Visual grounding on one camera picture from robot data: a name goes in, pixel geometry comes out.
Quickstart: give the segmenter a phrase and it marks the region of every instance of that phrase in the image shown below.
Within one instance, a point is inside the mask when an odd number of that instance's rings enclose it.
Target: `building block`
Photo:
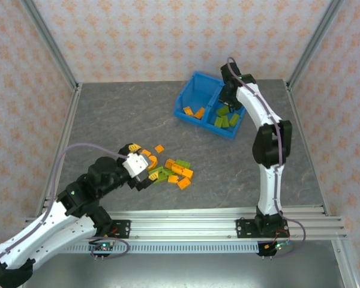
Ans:
[[[170,175],[168,177],[168,183],[177,183],[177,182],[179,182],[179,176]]]
[[[182,171],[184,170],[184,167],[177,165],[177,164],[173,164],[171,170],[173,172],[175,172],[176,174],[181,175]]]
[[[172,168],[172,164],[174,164],[174,163],[175,163],[174,160],[168,159],[168,160],[166,161],[165,167],[168,168],[168,169],[171,169],[171,168]]]
[[[194,115],[195,118],[197,118],[197,119],[200,120],[200,119],[203,117],[203,115],[204,115],[204,111],[205,111],[205,109],[204,109],[203,107],[201,107],[201,108],[199,109],[199,111],[197,111],[196,114]]]
[[[228,120],[228,116],[224,115],[221,117],[223,120],[223,123],[221,123],[221,127],[222,128],[228,128],[229,127],[229,120]]]
[[[184,112],[185,112],[185,114],[187,114],[188,116],[193,116],[193,112],[192,112],[190,106],[184,108]]]
[[[178,182],[178,186],[181,190],[186,189],[189,185],[191,185],[191,181],[187,177]]]
[[[152,153],[150,153],[148,150],[145,150],[145,149],[143,149],[140,153],[147,155],[147,157],[152,155]]]
[[[154,184],[167,181],[167,179],[168,179],[167,175],[165,175],[164,173],[159,173],[158,174],[158,179],[154,182]]]
[[[229,107],[228,106],[223,106],[222,108],[218,109],[216,111],[217,115],[222,117],[223,115],[229,113]]]
[[[240,115],[238,115],[237,113],[233,114],[232,118],[229,121],[229,125],[230,126],[236,126],[236,123],[239,121],[240,119]]]
[[[184,161],[184,160],[177,159],[175,163],[176,163],[177,165],[180,165],[180,166],[182,166],[182,167],[184,167],[184,168],[187,168],[187,169],[189,169],[189,168],[191,167],[191,163],[186,162],[186,161]]]
[[[193,177],[193,171],[190,170],[190,169],[184,168],[183,171],[182,171],[182,173],[181,173],[181,175],[184,176],[184,177],[187,177],[187,178],[192,179],[192,177]]]
[[[155,173],[155,172],[161,173],[163,170],[164,170],[164,167],[160,166],[160,167],[157,167],[155,169],[150,170],[149,174],[152,174],[152,173]]]
[[[148,176],[148,178],[152,181],[155,181],[158,179],[158,172],[156,171],[155,173],[152,173]]]
[[[167,176],[175,174],[174,171],[172,171],[170,169],[166,169],[166,168],[164,168],[164,170],[162,172],[165,173]]]
[[[220,117],[217,117],[215,121],[215,126],[221,128],[222,124],[223,124],[223,120]]]
[[[156,158],[156,156],[153,156],[153,155],[149,156],[148,158],[149,158],[150,161],[151,161],[151,165],[148,166],[147,170],[148,170],[148,171],[151,171],[151,170],[154,169],[154,168],[156,167],[156,165],[157,165],[157,158]]]
[[[158,153],[162,153],[164,151],[164,147],[162,147],[161,145],[157,145],[155,147],[155,150],[158,152]]]

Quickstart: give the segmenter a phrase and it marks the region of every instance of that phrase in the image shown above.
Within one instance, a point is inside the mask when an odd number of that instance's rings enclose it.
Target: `wall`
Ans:
[[[346,0],[293,92],[322,191],[360,270],[360,0]]]
[[[219,76],[229,55],[287,80],[330,0],[79,2],[36,0],[75,78],[118,82]]]
[[[72,90],[19,0],[0,0],[0,241],[34,217]]]

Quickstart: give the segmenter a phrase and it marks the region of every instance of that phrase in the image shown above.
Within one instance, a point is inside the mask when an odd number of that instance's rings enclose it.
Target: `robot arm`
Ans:
[[[158,174],[149,175],[151,162],[141,154],[140,146],[128,144],[119,153],[125,159],[101,157],[76,181],[59,193],[52,203],[48,217],[45,213],[13,238],[0,244],[0,286],[18,287],[26,282],[33,271],[74,243],[93,236],[104,236],[110,229],[111,218],[99,206],[107,193],[127,183],[137,190],[150,186]],[[13,243],[42,225],[26,240],[8,251]]]
[[[260,168],[260,199],[255,219],[240,224],[244,227],[241,235],[243,238],[245,235],[249,238],[274,237],[277,230],[287,230],[287,221],[281,211],[280,184],[284,164],[290,154],[292,125],[276,115],[261,95],[253,76],[242,75],[235,62],[222,66],[221,74],[225,86],[220,92],[220,102],[228,105],[230,110],[239,110],[244,106],[257,129],[252,153]],[[276,125],[280,131],[281,155]]]

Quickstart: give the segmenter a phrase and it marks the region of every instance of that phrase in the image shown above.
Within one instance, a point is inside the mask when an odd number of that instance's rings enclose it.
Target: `gray mat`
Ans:
[[[322,197],[282,80],[259,80],[273,110],[293,125],[292,151],[281,185],[282,205],[321,204]],[[158,165],[168,158],[191,162],[192,184],[181,191],[160,183],[137,192],[126,185],[108,194],[101,204],[111,210],[191,209],[256,206],[260,173],[253,160],[255,126],[246,113],[234,140],[215,135],[173,116],[177,95],[185,82],[84,84],[70,144],[92,142],[113,151],[135,142],[157,154]],[[79,148],[65,158],[59,190],[86,173],[102,152]]]

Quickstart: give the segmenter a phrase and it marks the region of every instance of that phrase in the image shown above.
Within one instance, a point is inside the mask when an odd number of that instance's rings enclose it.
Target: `blue bin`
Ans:
[[[216,127],[214,125],[216,117],[218,117],[216,111],[224,106],[223,103],[218,101],[218,96],[223,86],[224,82],[222,80],[195,72],[177,97],[173,114],[184,121],[201,126],[218,135],[233,139],[245,114],[245,108],[241,107],[240,110],[227,114],[229,119],[231,119],[234,113],[240,115],[235,127]],[[185,114],[184,108],[188,106],[191,107],[193,113],[196,113],[200,108],[204,107],[203,117],[199,120]]]

